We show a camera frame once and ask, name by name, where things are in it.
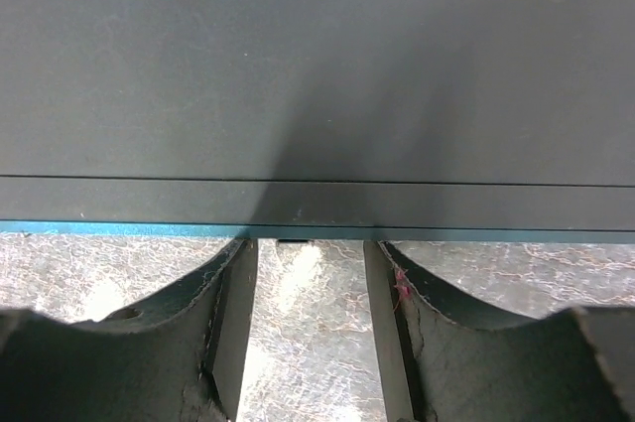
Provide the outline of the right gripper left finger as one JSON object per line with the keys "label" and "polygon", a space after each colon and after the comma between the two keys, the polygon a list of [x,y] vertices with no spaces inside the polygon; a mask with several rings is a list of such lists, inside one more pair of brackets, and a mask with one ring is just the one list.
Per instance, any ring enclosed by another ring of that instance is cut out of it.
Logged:
{"label": "right gripper left finger", "polygon": [[3,311],[2,419],[234,420],[257,267],[257,243],[235,239],[99,322]]}

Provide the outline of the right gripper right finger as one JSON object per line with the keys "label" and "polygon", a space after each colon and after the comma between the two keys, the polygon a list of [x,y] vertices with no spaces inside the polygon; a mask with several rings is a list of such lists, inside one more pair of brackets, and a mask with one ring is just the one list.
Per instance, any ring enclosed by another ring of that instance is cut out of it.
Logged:
{"label": "right gripper right finger", "polygon": [[363,245],[391,421],[630,421],[634,311],[572,307],[542,319],[458,289],[393,244]]}

